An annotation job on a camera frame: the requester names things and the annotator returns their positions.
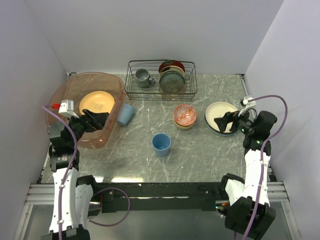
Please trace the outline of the cream white bear plate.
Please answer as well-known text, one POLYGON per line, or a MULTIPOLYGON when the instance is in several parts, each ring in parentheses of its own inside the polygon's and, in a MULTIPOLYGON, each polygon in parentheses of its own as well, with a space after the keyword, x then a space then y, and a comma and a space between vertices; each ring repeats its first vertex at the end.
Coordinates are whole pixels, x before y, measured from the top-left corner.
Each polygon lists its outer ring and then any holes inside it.
POLYGON ((205 123, 211 126, 214 130, 219 131, 217 124, 214 121, 214 118, 223 117, 226 112, 235 112, 237 107, 228 103, 228 102, 214 102, 209 105, 204 114, 205 123))

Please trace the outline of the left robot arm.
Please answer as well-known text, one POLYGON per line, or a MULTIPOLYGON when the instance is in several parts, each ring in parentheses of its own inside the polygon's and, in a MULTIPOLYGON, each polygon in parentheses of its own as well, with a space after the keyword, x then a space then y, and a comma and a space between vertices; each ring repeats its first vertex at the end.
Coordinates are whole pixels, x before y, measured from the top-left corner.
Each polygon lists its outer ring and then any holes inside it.
POLYGON ((88 240, 87 219, 90 202, 97 199, 99 188, 92 175, 79 176, 80 153, 78 141, 84 133, 102 130, 109 113, 72 114, 66 123, 61 117, 44 108, 57 119, 48 128, 49 164, 54 180, 53 213, 48 234, 43 240, 88 240))

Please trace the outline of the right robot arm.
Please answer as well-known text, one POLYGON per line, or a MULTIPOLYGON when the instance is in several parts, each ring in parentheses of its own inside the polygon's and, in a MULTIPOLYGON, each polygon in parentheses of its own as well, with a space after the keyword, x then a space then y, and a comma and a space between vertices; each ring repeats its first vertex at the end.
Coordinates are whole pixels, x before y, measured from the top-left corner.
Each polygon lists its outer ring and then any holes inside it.
POLYGON ((231 124, 230 131, 244 134, 245 160, 244 178, 231 173, 222 177, 218 192, 228 202, 216 206, 216 210, 225 217, 227 229, 260 240, 276 217, 268 198, 267 170, 272 150, 268 138, 278 119, 268 111, 260 111, 253 121, 249 116, 248 112, 235 111, 214 119, 221 132, 231 124))

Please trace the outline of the yellow bear plate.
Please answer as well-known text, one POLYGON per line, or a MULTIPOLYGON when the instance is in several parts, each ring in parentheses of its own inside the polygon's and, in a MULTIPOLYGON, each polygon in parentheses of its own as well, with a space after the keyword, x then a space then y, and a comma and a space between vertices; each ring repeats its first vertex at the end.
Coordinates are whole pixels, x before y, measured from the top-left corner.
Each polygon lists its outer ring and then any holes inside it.
POLYGON ((94 113, 110 113, 114 105, 115 99, 110 93, 106 91, 93 91, 80 101, 79 110, 81 115, 84 115, 84 109, 88 109, 94 113))

